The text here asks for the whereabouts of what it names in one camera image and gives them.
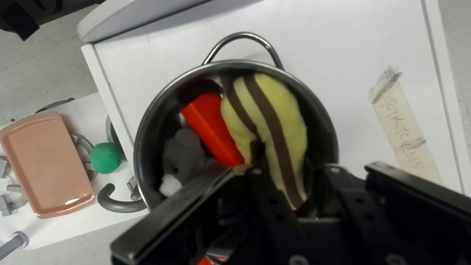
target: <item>yellow and brown striped towel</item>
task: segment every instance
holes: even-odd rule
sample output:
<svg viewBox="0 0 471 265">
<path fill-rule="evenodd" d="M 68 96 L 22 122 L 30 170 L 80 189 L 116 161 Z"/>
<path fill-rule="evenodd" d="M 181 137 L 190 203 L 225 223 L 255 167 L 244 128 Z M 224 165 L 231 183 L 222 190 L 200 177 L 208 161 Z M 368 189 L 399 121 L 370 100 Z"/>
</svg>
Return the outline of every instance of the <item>yellow and brown striped towel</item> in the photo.
<svg viewBox="0 0 471 265">
<path fill-rule="evenodd" d="M 306 200 L 302 168 L 308 139 L 289 89 L 265 74 L 240 77 L 228 87 L 221 115 L 247 165 L 256 165 L 253 146 L 264 145 L 277 189 L 297 209 Z"/>
</svg>

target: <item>cooking pot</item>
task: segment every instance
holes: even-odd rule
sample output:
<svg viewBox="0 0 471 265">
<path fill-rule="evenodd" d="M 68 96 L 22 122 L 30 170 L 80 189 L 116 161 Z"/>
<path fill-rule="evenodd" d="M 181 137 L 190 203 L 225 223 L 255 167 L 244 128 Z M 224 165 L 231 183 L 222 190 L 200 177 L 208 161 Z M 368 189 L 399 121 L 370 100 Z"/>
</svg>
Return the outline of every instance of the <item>cooking pot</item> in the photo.
<svg viewBox="0 0 471 265">
<path fill-rule="evenodd" d="M 275 66 L 247 59 L 214 62 L 214 58 L 225 44 L 240 39 L 262 44 L 271 55 Z M 196 84 L 203 83 L 205 80 L 236 78 L 250 72 L 267 74 L 283 81 L 297 99 L 308 127 L 306 164 L 311 164 L 312 168 L 339 162 L 336 131 L 318 97 L 308 86 L 284 71 L 275 49 L 265 39 L 253 33 L 236 33 L 222 39 L 200 66 L 190 69 L 171 81 L 147 108 L 140 122 L 134 146 L 134 170 L 147 208 L 152 209 L 165 200 L 159 193 L 161 178 L 164 175 L 164 143 L 181 128 L 181 109 L 205 93 L 197 90 Z"/>
</svg>

